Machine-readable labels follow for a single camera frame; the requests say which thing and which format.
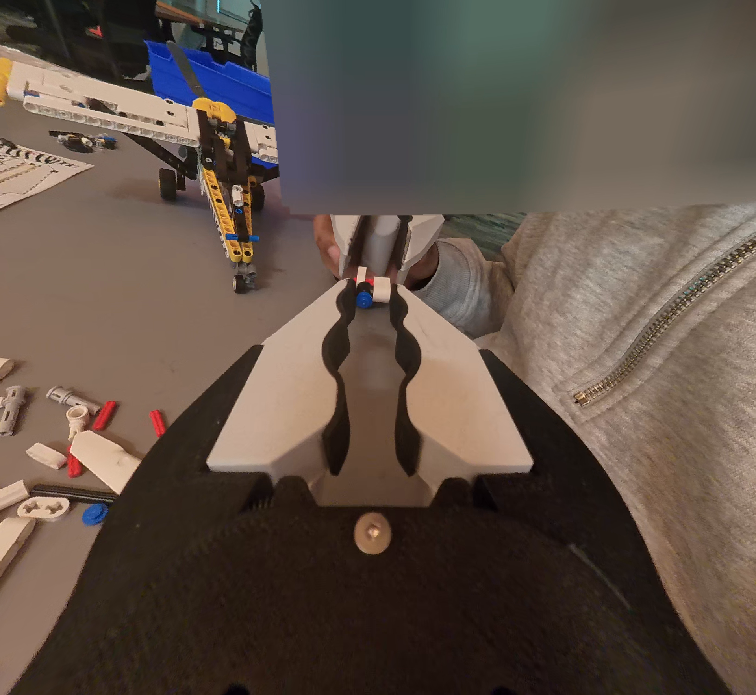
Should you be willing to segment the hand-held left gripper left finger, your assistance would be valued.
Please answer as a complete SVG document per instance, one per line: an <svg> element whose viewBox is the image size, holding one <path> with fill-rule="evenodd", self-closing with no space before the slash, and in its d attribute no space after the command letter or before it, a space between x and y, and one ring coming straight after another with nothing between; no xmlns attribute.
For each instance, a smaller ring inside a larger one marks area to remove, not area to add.
<svg viewBox="0 0 756 695"><path fill-rule="evenodd" d="M299 476L309 486L340 473L350 423L339 368L355 297L355 283L337 283L263 341L206 459L211 471Z"/></svg>

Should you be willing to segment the grey zip hoodie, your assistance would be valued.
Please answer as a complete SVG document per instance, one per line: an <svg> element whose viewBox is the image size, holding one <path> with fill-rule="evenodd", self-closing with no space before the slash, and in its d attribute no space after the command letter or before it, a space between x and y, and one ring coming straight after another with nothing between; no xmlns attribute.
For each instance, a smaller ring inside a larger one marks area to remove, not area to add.
<svg viewBox="0 0 756 695"><path fill-rule="evenodd" d="M568 422L734 693L754 693L754 204L523 223L480 339Z"/></svg>

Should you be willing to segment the blue plastic bin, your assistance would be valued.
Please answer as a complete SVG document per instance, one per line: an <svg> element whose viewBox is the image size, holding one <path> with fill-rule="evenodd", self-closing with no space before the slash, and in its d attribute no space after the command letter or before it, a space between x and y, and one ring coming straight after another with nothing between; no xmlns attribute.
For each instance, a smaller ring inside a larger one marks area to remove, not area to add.
<svg viewBox="0 0 756 695"><path fill-rule="evenodd" d="M169 47L155 41L146 41L145 44L155 95L191 106L196 95L175 63ZM182 48L182 52L207 97L227 104L245 119L274 126L269 78L235 63L216 63L205 51Z"/></svg>

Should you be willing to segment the grey lego axle pin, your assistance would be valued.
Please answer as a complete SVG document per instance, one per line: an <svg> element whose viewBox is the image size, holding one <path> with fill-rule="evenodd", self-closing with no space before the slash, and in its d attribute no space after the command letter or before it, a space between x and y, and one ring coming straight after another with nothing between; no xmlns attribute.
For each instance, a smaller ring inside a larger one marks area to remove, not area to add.
<svg viewBox="0 0 756 695"><path fill-rule="evenodd" d="M70 388L64 388L61 386L50 388L45 394L45 397L60 405L68 407L83 406L93 415L99 414L102 407L101 404L95 401L90 401L89 399L81 397Z"/></svg>

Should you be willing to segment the pile of loose lego pieces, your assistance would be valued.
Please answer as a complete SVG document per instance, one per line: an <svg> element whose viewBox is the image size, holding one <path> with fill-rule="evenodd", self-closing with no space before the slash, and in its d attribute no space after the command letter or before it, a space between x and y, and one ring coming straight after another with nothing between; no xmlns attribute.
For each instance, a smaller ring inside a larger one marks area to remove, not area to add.
<svg viewBox="0 0 756 695"><path fill-rule="evenodd" d="M141 462L100 435L96 426L88 429L89 417L90 410L82 403L67 407L70 447L66 455L43 444L33 445L26 454L55 470L78 463L96 475L110 494L119 495ZM97 524L107 515L105 499L92 492L74 492L58 485L30 488L23 480L3 486L2 511L15 507L16 515L2 519L1 572L11 565L37 523L60 520L69 513L72 503L84 502L89 502L84 523Z"/></svg>

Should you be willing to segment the small black lego assembly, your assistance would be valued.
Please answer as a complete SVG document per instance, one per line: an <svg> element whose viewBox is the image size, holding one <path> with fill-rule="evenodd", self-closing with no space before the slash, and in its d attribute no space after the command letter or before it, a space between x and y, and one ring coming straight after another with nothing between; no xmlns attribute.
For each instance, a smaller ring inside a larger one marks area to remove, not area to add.
<svg viewBox="0 0 756 695"><path fill-rule="evenodd" d="M50 130L48 135L69 151L90 154L98 151L114 151L117 139L107 134L84 134L61 130Z"/></svg>

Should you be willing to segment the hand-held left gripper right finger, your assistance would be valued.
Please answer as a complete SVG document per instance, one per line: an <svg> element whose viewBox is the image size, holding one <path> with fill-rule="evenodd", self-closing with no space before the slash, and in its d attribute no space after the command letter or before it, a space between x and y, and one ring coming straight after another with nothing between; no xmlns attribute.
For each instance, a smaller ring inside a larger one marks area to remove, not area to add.
<svg viewBox="0 0 756 695"><path fill-rule="evenodd" d="M404 286L389 316L404 372L395 454L431 492L447 479L528 473L533 459L477 345Z"/></svg>

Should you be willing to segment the lego airplane model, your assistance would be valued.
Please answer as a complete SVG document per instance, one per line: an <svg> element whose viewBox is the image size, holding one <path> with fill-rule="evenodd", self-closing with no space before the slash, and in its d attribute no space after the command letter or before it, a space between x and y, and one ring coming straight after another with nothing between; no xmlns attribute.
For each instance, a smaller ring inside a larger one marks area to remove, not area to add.
<svg viewBox="0 0 756 695"><path fill-rule="evenodd" d="M208 98L180 47L169 44L196 98L190 106L81 76L5 49L2 102L33 114L123 134L159 159L159 195L175 202L186 180L197 181L233 269L233 291L257 286L252 213L265 206L264 183L277 178L274 124L235 113Z"/></svg>

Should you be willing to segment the grey lego connector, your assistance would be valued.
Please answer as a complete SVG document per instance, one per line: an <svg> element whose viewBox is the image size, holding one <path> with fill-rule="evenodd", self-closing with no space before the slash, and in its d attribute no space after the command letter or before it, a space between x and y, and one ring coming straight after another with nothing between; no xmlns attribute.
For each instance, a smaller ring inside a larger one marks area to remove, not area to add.
<svg viewBox="0 0 756 695"><path fill-rule="evenodd" d="M1 429L2 437L14 434L18 416L26 402L27 388L23 386L9 386L5 396L1 398Z"/></svg>

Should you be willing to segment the person's right hand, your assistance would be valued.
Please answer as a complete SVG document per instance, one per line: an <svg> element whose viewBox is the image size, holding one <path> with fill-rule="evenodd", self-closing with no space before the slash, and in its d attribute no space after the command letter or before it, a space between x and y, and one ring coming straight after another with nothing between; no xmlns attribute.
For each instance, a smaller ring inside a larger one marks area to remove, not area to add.
<svg viewBox="0 0 756 695"><path fill-rule="evenodd" d="M313 220L315 244L324 266L336 281L339 275L339 247L336 245L332 221L329 215L317 215ZM437 243L430 246L425 255L413 265L404 279L409 290L419 290L435 276L439 266L439 247Z"/></svg>

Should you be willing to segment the printed sticker sheet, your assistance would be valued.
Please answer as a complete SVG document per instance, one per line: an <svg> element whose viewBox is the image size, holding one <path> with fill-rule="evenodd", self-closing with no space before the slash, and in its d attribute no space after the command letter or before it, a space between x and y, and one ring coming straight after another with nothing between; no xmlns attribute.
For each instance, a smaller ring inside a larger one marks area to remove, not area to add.
<svg viewBox="0 0 756 695"><path fill-rule="evenodd" d="M31 198L92 167L1 139L1 208Z"/></svg>

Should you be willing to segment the small white lego assembly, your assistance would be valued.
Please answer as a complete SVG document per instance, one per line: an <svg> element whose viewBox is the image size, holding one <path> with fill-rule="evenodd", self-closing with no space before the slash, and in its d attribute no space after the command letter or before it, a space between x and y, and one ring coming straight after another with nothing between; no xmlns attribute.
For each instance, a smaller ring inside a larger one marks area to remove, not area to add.
<svg viewBox="0 0 756 695"><path fill-rule="evenodd" d="M392 282L388 277L368 277L367 268L360 266L354 277L356 285L355 306L367 310L376 304L388 304L392 295Z"/></svg>

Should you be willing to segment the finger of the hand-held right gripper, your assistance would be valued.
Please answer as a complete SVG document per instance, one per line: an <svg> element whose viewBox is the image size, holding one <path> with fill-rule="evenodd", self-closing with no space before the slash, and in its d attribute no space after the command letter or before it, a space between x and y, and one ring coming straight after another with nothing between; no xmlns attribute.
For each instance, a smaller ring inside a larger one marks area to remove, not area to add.
<svg viewBox="0 0 756 695"><path fill-rule="evenodd" d="M443 215L413 215L400 217L400 231L396 241L397 285L403 285L412 266L416 265L436 241L445 223Z"/></svg>
<svg viewBox="0 0 756 695"><path fill-rule="evenodd" d="M334 233L335 245L339 251L337 276L343 279L345 272L352 264L354 251L361 231L364 216L362 215L331 215L330 223Z"/></svg>

